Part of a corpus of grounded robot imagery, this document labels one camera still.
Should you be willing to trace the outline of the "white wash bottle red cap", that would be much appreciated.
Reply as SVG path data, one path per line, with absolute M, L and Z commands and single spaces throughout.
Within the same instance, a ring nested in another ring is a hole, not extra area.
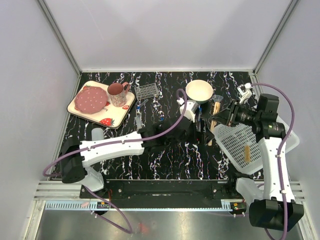
M 104 139 L 104 130 L 102 128 L 96 127 L 91 130 L 91 140 L 100 141 Z

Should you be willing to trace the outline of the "clear plastic funnel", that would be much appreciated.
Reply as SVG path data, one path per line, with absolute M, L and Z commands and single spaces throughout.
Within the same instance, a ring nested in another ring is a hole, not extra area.
M 214 102 L 214 110 L 219 111 L 221 106 L 221 101 L 224 99 L 224 97 L 222 95 L 214 94 L 212 99 Z

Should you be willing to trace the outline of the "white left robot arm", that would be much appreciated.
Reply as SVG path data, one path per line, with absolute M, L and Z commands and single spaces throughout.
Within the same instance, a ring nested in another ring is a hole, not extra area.
M 213 138 L 204 119 L 195 123 L 183 117 L 179 123 L 174 118 L 167 119 L 115 138 L 66 143 L 60 152 L 61 180 L 64 184 L 80 183 L 95 197 L 103 198 L 108 193 L 108 186 L 102 174 L 93 169 L 94 164 L 152 153 L 176 143 L 206 145 Z

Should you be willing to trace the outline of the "wooden test tube clamp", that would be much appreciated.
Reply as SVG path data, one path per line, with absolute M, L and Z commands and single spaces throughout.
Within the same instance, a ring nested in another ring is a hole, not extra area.
M 216 101 L 216 102 L 214 103 L 213 112 L 212 112 L 213 115 L 215 115 L 216 113 L 218 113 L 218 112 L 220 111 L 220 106 L 221 106 L 221 103 L 220 103 L 220 102 Z M 215 128 L 216 125 L 217 125 L 217 122 L 216 122 L 215 120 L 212 120 L 212 121 L 211 121 L 211 124 L 210 124 L 210 129 L 209 129 L 211 133 L 213 133 L 214 128 Z M 213 142 L 213 140 L 211 139 L 211 140 L 208 142 L 207 145 L 208 145 L 208 146 L 212 146 L 212 142 Z

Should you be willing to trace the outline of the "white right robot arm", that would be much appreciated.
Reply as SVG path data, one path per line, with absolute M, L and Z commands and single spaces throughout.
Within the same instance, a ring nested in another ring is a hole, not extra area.
M 238 171 L 227 185 L 232 198 L 242 196 L 253 227 L 290 231 L 304 216 L 290 186 L 279 98 L 263 93 L 255 108 L 233 100 L 213 115 L 216 143 Z

